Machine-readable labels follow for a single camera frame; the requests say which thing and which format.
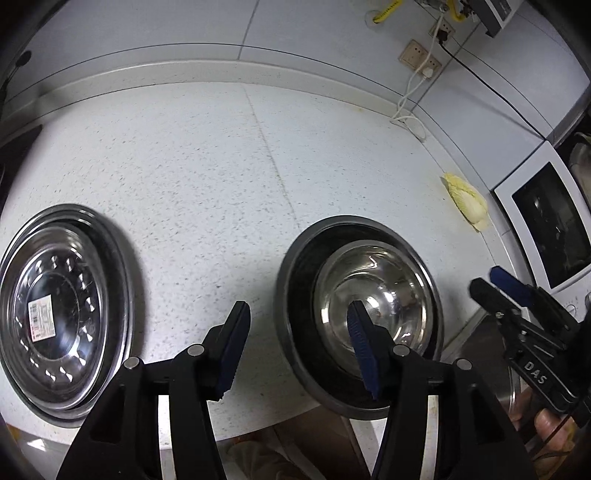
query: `cloth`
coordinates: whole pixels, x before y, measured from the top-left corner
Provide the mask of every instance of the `cloth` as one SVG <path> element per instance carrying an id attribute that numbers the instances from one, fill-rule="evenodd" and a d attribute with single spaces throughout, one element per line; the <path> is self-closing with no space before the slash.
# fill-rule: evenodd
<path id="1" fill-rule="evenodd" d="M 232 445 L 228 455 L 249 480 L 310 480 L 297 466 L 261 442 Z"/>

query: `microwave oven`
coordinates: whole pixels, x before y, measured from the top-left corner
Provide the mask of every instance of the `microwave oven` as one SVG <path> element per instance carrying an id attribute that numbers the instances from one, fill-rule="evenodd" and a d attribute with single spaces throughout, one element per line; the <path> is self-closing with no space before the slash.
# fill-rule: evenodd
<path id="1" fill-rule="evenodd" d="M 536 285 L 581 322 L 591 303 L 591 212 L 569 169 L 544 142 L 494 191 Z"/>

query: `stainless steel bowl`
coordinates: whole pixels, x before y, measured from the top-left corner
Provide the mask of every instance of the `stainless steel bowl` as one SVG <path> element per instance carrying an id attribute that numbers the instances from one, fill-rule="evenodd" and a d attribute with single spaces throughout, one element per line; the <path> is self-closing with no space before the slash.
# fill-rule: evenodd
<path id="1" fill-rule="evenodd" d="M 4 254 L 0 361 L 22 401 L 50 423 L 80 426 L 129 356 L 136 295 L 130 253 L 105 218 L 63 204 L 31 218 Z M 29 303 L 48 295 L 55 335 L 34 339 Z"/>
<path id="2" fill-rule="evenodd" d="M 395 343 L 422 354 L 433 328 L 433 302 L 419 266 L 390 244 L 359 240 L 333 253 L 314 289 L 314 316 L 320 337 L 335 361 L 361 377 L 347 329 L 347 308 L 361 300 L 376 325 Z"/>
<path id="3" fill-rule="evenodd" d="M 324 298 L 322 291 L 326 291 L 330 299 L 332 297 L 330 292 L 338 290 L 338 287 L 329 287 L 326 281 L 320 279 L 321 271 L 327 272 L 327 278 L 333 278 L 333 274 L 329 274 L 329 272 L 333 272 L 334 269 L 330 268 L 328 260 L 340 257 L 340 254 L 336 253 L 339 249 L 359 241 L 365 245 L 380 245 L 382 251 L 384 249 L 381 243 L 386 244 L 388 245 L 388 251 L 396 253 L 397 256 L 401 252 L 408 264 L 412 265 L 410 270 L 415 272 L 418 278 L 421 278 L 426 297 L 424 305 L 427 311 L 427 321 L 425 332 L 417 335 L 415 343 L 418 342 L 417 345 L 424 345 L 424 349 L 422 346 L 420 348 L 423 349 L 425 358 L 439 360 L 443 341 L 442 310 L 439 295 L 426 266 L 413 248 L 399 235 L 386 226 L 367 218 L 345 215 L 326 218 L 309 226 L 295 239 L 287 251 L 277 275 L 274 317 L 277 335 L 285 358 L 308 393 L 325 407 L 342 416 L 360 420 L 374 420 L 388 415 L 389 402 L 374 400 L 365 389 L 359 374 L 351 373 L 350 369 L 344 368 L 342 363 L 337 361 L 333 351 L 327 344 L 328 337 L 323 338 L 323 335 L 321 335 L 322 328 L 318 328 L 317 319 L 322 318 L 322 314 L 316 315 L 317 307 L 315 305 L 315 296 L 320 299 Z M 392 265 L 395 264 L 394 257 L 386 255 L 383 264 L 386 265 L 391 262 Z M 413 275 L 408 270 L 402 268 L 402 271 L 408 274 L 408 278 L 413 278 Z M 345 278 L 347 276 L 347 273 L 343 273 L 343 275 L 334 274 L 336 280 L 332 281 L 332 285 L 339 283 L 338 277 Z M 391 280 L 395 278 L 395 275 L 389 273 L 386 277 L 386 285 L 387 289 L 390 289 L 390 293 L 397 291 L 392 286 Z M 376 280 L 376 278 L 370 282 L 372 297 L 377 295 L 379 291 L 380 281 Z M 401 298 L 410 294 L 408 290 L 406 290 L 407 293 L 403 293 L 403 290 L 401 286 L 400 291 L 397 291 L 397 295 L 400 295 Z M 386 308 L 387 296 L 382 296 L 385 301 L 383 308 Z M 336 299 L 337 302 L 334 303 L 333 307 L 338 304 L 346 304 L 346 297 L 345 294 L 344 299 L 340 301 Z M 333 302 L 328 300 L 326 304 L 329 305 L 330 311 L 330 305 Z M 429 304 L 431 304 L 433 312 L 431 328 L 428 327 Z M 392 321 L 395 321 L 395 318 L 394 315 L 390 317 Z M 402 322 L 400 325 L 405 323 L 406 313 L 399 319 Z M 425 340 L 424 344 L 418 340 L 421 335 Z M 339 332 L 339 336 L 335 334 L 334 337 L 337 339 L 338 344 L 338 338 L 343 339 L 345 334 Z"/>

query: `kitchen counter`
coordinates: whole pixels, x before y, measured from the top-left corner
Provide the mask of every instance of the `kitchen counter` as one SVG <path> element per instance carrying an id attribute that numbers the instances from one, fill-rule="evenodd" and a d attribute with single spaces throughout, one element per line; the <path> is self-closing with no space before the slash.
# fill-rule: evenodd
<path id="1" fill-rule="evenodd" d="M 495 263 L 440 180 L 443 170 L 459 172 L 445 150 L 348 103 L 268 86 L 179 83 L 97 96 L 39 121 L 44 129 L 0 218 L 0 248 L 56 203 L 110 218 L 142 272 L 145 318 L 132 352 L 145 362 L 200 342 L 235 300 L 247 301 L 252 326 L 235 382 L 210 403 L 217 440 L 316 405 L 285 363 L 271 316 L 283 255 L 312 223 L 362 215 L 400 234 L 434 278 L 448 339 L 476 310 L 468 282 Z M 170 447 L 162 406 L 160 443 Z M 0 411 L 40 437 L 70 443 L 76 434 L 33 415 L 3 371 Z"/>

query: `white power cord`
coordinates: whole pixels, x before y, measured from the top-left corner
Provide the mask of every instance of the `white power cord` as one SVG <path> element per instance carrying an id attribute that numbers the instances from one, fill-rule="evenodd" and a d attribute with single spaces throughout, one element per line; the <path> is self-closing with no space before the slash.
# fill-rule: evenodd
<path id="1" fill-rule="evenodd" d="M 431 67 L 426 67 L 425 68 L 425 65 L 427 65 L 429 59 L 431 58 L 431 54 L 433 53 L 433 48 L 435 48 L 435 40 L 437 38 L 437 32 L 439 32 L 439 28 L 441 27 L 441 24 L 443 22 L 443 15 L 444 15 L 444 12 L 440 12 L 439 19 L 437 20 L 437 25 L 435 26 L 435 30 L 434 30 L 434 33 L 433 33 L 433 39 L 431 40 L 431 46 L 429 47 L 429 51 L 427 52 L 427 56 L 421 62 L 421 64 L 417 67 L 417 69 L 413 72 L 413 74 L 411 75 L 411 77 L 408 79 L 406 92 L 398 100 L 398 102 L 396 104 L 396 112 L 394 112 L 393 116 L 390 118 L 390 123 L 392 123 L 394 125 L 400 125 L 402 127 L 405 127 L 415 137 L 417 137 L 421 142 L 424 142 L 426 140 L 426 138 L 427 138 L 427 128 L 425 127 L 425 125 L 423 124 L 423 122 L 421 122 L 416 116 L 414 116 L 410 112 L 409 112 L 410 115 L 403 115 L 403 111 L 402 110 L 404 109 L 404 106 L 406 105 L 406 102 L 407 102 L 408 98 L 414 92 L 416 92 L 418 90 L 418 88 L 425 82 L 425 80 L 427 80 L 427 79 L 429 79 L 429 78 L 431 78 L 433 76 L 433 69 Z M 421 79 L 419 80 L 419 83 L 417 83 L 416 86 L 414 86 L 413 88 L 411 88 L 411 85 L 413 83 L 413 80 L 416 77 L 416 75 L 417 75 L 418 72 L 421 72 Z M 406 120 L 408 118 L 412 118 L 412 119 L 416 120 L 423 127 L 424 135 L 418 135 L 417 132 L 413 131 L 407 125 L 406 122 L 403 122 L 403 120 Z"/>

